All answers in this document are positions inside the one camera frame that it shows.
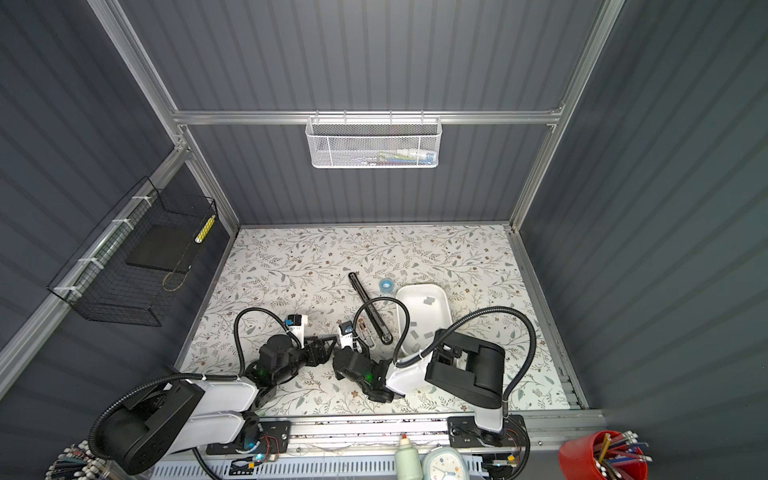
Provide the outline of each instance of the wire basket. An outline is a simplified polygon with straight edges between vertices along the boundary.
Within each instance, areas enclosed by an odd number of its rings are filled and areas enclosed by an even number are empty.
[[[208,197],[152,190],[126,218],[112,220],[117,228],[92,256],[76,260],[78,275],[62,268],[48,289],[88,320],[160,326],[216,213]],[[152,239],[164,245],[147,249]],[[162,252],[164,263],[137,256],[146,251]]]
[[[317,168],[434,168],[442,124],[327,124],[306,122]]]

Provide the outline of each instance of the green glue bottle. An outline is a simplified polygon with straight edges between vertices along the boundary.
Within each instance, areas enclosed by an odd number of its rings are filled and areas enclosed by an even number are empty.
[[[419,450],[411,445],[405,433],[400,439],[400,448],[395,452],[395,471],[397,480],[421,480],[423,476]]]

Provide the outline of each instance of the white tray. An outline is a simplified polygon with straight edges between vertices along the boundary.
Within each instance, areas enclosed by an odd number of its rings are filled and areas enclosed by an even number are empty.
[[[403,302],[411,314],[411,326],[402,343],[402,351],[406,355],[417,353],[432,343],[435,330],[451,326],[448,296],[439,286],[431,283],[406,285],[397,291],[395,298]],[[406,313],[397,306],[397,326],[400,335],[405,325]]]

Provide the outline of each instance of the white mesh basket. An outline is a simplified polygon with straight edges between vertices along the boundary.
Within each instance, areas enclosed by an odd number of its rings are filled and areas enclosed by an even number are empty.
[[[437,167],[442,125],[325,124],[306,122],[306,140],[317,168]]]

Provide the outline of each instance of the black wire basket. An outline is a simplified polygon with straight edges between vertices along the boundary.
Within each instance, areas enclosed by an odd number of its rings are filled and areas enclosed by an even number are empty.
[[[211,198],[152,190],[92,255],[73,256],[76,274],[63,267],[48,289],[88,320],[160,326],[215,221]]]

